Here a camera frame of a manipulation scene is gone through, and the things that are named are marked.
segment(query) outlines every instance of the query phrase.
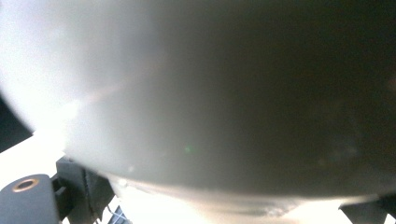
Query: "bolt hole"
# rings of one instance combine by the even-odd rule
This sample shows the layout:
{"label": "bolt hole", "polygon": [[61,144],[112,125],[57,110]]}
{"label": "bolt hole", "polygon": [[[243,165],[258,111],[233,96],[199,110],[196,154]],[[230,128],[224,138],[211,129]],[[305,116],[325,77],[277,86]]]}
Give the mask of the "bolt hole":
{"label": "bolt hole", "polygon": [[28,189],[34,188],[38,184],[38,179],[27,179],[27,180],[22,180],[20,183],[18,183],[12,190],[14,192],[21,192],[25,191]]}

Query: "black mount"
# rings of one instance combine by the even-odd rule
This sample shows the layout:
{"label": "black mount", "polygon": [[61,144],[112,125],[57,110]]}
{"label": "black mount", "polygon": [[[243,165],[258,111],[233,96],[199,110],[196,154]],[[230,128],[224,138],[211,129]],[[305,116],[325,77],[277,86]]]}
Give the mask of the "black mount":
{"label": "black mount", "polygon": [[56,162],[58,173],[29,175],[0,191],[0,224],[92,224],[102,219],[114,197],[107,179],[67,158]]}

